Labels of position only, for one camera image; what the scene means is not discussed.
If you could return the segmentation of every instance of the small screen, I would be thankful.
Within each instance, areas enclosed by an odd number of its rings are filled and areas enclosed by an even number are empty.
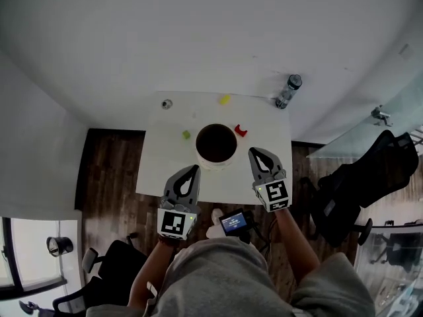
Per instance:
[[[227,219],[223,219],[221,223],[226,233],[245,227],[247,225],[243,213],[235,214],[228,217]]]

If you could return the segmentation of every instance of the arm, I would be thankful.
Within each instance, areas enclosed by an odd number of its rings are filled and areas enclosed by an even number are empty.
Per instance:
[[[147,289],[147,282],[150,282],[157,291],[160,291],[172,257],[173,248],[173,246],[162,242],[157,243],[139,271],[134,283],[132,283],[128,306],[145,310],[147,300],[152,298],[150,291]]]
[[[320,261],[289,210],[282,209],[275,214],[289,264],[295,280],[299,283],[308,273],[320,266]]]

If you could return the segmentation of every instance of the window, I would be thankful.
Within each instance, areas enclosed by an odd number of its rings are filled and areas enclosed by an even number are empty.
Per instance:
[[[47,237],[58,236],[56,221],[1,219],[0,300],[15,299],[66,284],[59,258],[48,253]]]

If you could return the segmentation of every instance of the water bottle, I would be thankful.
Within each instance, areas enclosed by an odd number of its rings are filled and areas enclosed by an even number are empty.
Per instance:
[[[298,74],[289,76],[286,85],[276,98],[276,107],[278,107],[279,109],[285,109],[290,100],[296,94],[298,88],[301,87],[302,84],[303,81],[301,80],[301,77]]]

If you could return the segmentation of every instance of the person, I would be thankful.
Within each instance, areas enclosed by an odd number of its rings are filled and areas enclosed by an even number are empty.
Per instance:
[[[170,265],[174,246],[161,238],[132,285],[128,306],[96,306],[87,316],[375,316],[346,256],[320,264],[289,210],[275,214],[298,284],[291,304],[276,292],[263,256],[237,237],[199,241]]]

